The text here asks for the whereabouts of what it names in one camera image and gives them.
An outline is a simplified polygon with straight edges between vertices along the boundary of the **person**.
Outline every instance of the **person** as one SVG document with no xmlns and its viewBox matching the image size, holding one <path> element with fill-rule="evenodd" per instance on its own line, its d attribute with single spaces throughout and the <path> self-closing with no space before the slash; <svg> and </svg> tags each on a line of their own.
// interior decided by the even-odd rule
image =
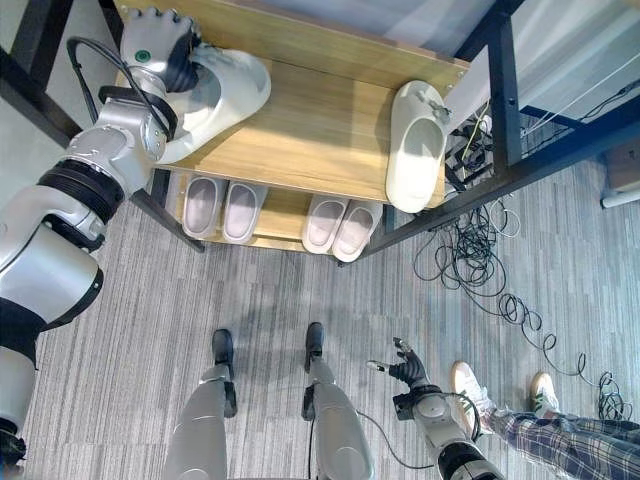
<svg viewBox="0 0 640 480">
<path fill-rule="evenodd" d="M 549 374 L 540 372 L 531 382 L 531 412 L 497 408 L 465 362 L 453 365 L 451 381 L 456 393 L 475 404 L 482 433 L 495 433 L 527 459 L 573 478 L 640 479 L 640 425 L 561 413 Z M 462 399 L 458 406 L 473 427 L 473 407 Z"/>
</svg>

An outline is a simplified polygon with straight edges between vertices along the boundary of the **robot leg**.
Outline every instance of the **robot leg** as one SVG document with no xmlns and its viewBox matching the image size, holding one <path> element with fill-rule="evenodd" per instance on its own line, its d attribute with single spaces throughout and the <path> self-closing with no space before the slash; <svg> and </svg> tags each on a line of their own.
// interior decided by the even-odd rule
<svg viewBox="0 0 640 480">
<path fill-rule="evenodd" d="M 322 338 L 322 325 L 317 322 L 309 325 L 307 364 L 310 386 L 305 393 L 303 418 L 315 419 L 319 478 L 373 479 L 373 460 L 362 425 L 356 409 L 335 384 L 333 373 L 322 358 Z"/>
<path fill-rule="evenodd" d="M 216 336 L 228 336 L 228 363 L 219 362 Z M 224 418 L 236 413 L 233 346 L 227 330 L 214 334 L 216 365 L 205 372 L 184 407 L 165 462 L 163 480 L 227 480 L 227 444 Z"/>
</svg>

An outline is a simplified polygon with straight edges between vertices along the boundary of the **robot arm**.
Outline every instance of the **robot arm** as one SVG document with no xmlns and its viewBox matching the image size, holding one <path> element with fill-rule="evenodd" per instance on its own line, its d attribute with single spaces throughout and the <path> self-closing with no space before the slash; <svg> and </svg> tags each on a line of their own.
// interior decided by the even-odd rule
<svg viewBox="0 0 640 480">
<path fill-rule="evenodd" d="M 89 253 L 102 245 L 120 204 L 147 184 L 175 131 L 167 92 L 197 82 L 190 18 L 155 9 L 132 10 L 130 17 L 122 61 L 130 86 L 144 98 L 139 90 L 103 87 L 95 124 L 37 185 L 0 211 L 0 471 L 26 451 L 18 434 L 33 391 L 39 333 L 70 322 L 97 297 L 103 274 Z M 71 39 L 71 45 L 88 42 Z M 79 71 L 77 62 L 74 68 Z"/>
<path fill-rule="evenodd" d="M 420 358 L 404 340 L 393 340 L 399 350 L 398 356 L 404 361 L 397 365 L 369 361 L 367 366 L 387 372 L 409 386 L 409 393 L 393 397 L 396 415 L 399 420 L 416 423 L 429 458 L 437 464 L 443 480 L 504 480 L 451 416 L 447 402 L 451 394 L 443 393 L 440 387 L 431 384 Z"/>
</svg>

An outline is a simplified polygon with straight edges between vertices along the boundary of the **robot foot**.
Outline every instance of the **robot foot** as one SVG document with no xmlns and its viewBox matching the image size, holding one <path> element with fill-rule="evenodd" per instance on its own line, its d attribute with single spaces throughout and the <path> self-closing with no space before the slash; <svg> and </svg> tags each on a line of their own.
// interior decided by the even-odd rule
<svg viewBox="0 0 640 480">
<path fill-rule="evenodd" d="M 305 340 L 304 371 L 309 373 L 311 367 L 311 357 L 322 356 L 322 344 L 324 343 L 324 327 L 320 322 L 313 322 L 307 328 L 307 338 Z"/>
<path fill-rule="evenodd" d="M 213 333 L 212 340 L 213 358 L 215 365 L 226 365 L 229 368 L 229 377 L 233 380 L 233 338 L 226 328 L 219 328 Z M 236 403 L 236 389 L 233 382 L 224 382 L 225 393 L 225 418 L 231 418 L 238 413 Z"/>
</svg>

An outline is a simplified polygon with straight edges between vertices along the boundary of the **pair of slippers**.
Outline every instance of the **pair of slippers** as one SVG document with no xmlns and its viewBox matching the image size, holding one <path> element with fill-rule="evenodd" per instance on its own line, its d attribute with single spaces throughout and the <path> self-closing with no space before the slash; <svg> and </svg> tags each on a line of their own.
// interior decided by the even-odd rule
<svg viewBox="0 0 640 480">
<path fill-rule="evenodd" d="M 331 253 L 353 262 L 369 243 L 382 217 L 382 204 L 314 195 L 302 233 L 302 244 L 311 253 Z"/>
<path fill-rule="evenodd" d="M 222 235 L 229 243 L 245 244 L 251 240 L 268 190 L 262 185 L 193 177 L 185 194 L 182 228 L 194 238 L 213 235 L 226 198 Z"/>
<path fill-rule="evenodd" d="M 391 109 L 391 148 L 386 192 L 398 210 L 423 210 L 436 187 L 444 157 L 449 110 L 438 91 L 421 80 L 396 94 Z"/>
</svg>

